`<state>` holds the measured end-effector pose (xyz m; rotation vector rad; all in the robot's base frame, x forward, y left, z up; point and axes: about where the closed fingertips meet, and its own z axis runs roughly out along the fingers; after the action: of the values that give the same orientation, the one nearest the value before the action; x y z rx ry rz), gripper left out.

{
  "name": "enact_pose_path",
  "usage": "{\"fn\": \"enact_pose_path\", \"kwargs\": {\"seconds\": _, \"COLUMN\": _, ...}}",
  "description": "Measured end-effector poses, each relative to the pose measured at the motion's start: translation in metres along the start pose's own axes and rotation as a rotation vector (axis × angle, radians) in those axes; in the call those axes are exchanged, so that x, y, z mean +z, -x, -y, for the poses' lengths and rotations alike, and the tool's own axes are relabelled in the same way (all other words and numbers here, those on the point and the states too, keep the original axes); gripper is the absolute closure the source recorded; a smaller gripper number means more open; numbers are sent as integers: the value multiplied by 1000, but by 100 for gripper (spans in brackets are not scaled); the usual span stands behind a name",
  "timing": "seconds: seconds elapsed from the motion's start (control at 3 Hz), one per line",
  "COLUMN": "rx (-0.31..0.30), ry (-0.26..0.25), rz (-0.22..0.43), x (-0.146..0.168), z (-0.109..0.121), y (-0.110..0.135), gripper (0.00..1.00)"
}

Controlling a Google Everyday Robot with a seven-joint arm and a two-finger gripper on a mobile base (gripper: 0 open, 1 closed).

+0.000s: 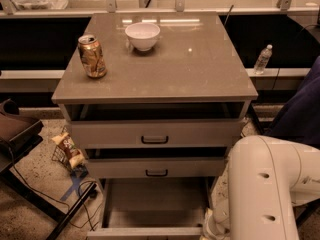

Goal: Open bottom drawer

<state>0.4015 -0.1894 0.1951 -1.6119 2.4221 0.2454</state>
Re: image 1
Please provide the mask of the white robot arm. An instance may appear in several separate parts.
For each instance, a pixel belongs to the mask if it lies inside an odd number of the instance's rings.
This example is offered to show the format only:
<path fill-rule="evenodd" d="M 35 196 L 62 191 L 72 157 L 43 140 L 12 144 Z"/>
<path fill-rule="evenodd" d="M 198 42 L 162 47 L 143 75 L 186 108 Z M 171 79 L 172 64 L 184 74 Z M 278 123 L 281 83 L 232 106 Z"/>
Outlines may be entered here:
<path fill-rule="evenodd" d="M 245 137 L 229 153 L 228 198 L 206 211 L 199 240 L 300 240 L 293 208 L 319 197 L 319 149 Z"/>

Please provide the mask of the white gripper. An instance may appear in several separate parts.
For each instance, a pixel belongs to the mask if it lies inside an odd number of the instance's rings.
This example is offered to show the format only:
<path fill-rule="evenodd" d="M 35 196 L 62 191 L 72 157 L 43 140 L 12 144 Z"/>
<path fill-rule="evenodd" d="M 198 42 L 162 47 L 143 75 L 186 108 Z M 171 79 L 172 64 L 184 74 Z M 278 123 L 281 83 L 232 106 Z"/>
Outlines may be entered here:
<path fill-rule="evenodd" d="M 226 212 L 216 213 L 206 208 L 202 229 L 206 240 L 224 240 L 230 235 L 229 216 Z"/>

